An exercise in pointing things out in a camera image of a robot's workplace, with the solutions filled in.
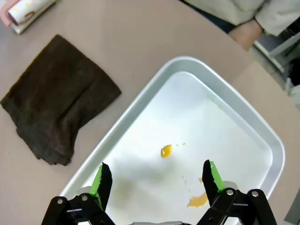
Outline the person's left hand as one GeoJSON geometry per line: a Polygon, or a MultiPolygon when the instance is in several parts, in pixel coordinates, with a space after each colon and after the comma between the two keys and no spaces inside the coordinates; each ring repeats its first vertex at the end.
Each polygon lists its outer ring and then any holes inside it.
{"type": "Polygon", "coordinates": [[[256,20],[243,23],[228,33],[245,51],[249,51],[255,41],[262,35],[263,29],[256,20]]]}

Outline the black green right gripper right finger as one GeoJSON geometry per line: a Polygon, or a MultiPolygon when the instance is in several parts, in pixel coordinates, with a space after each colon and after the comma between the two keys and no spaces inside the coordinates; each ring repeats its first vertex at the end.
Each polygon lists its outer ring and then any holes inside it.
{"type": "Polygon", "coordinates": [[[225,187],[214,162],[210,160],[203,164],[202,181],[210,208],[199,220],[199,225],[223,225],[228,218],[237,218],[242,225],[277,224],[262,190],[251,189],[245,194],[225,187]]]}

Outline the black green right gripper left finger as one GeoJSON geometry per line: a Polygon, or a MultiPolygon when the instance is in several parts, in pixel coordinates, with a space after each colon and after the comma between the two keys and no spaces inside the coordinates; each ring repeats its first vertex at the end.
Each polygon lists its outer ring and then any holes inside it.
{"type": "Polygon", "coordinates": [[[112,183],[110,168],[103,163],[88,192],[76,195],[71,200],[63,196],[54,197],[49,203],[42,224],[78,225],[87,222],[90,225],[113,225],[114,222],[105,212],[112,183]]]}

